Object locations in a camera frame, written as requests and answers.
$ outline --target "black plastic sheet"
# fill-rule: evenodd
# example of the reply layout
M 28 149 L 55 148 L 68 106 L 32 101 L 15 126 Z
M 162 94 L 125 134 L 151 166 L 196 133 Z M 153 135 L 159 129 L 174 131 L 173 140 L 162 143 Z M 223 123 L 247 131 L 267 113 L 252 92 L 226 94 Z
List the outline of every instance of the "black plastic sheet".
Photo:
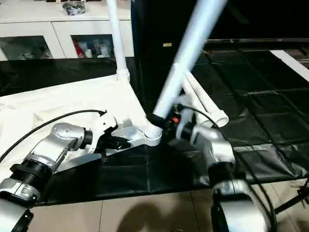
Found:
M 127 59 L 131 84 L 150 113 L 170 66 Z M 113 74 L 112 60 L 0 62 L 1 95 Z M 262 183 L 308 176 L 309 83 L 270 52 L 203 54 L 193 74 L 230 118 L 221 128 Z M 40 204 L 60 204 L 208 188 L 199 151 L 164 136 L 55 174 Z

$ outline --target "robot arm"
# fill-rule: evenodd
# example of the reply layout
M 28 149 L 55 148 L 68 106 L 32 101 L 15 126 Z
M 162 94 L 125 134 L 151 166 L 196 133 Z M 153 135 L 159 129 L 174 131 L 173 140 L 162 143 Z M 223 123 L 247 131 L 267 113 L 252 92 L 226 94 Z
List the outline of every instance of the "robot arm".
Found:
M 92 144 L 92 131 L 69 123 L 55 124 L 21 164 L 14 164 L 10 178 L 0 183 L 0 222 L 3 232 L 25 232 L 33 218 L 31 208 L 65 158 Z
M 232 147 L 222 134 L 216 129 L 187 123 L 178 135 L 188 139 L 202 153 L 214 190 L 211 208 L 213 231 L 268 231 L 266 217 L 254 202 L 245 175 L 236 172 Z

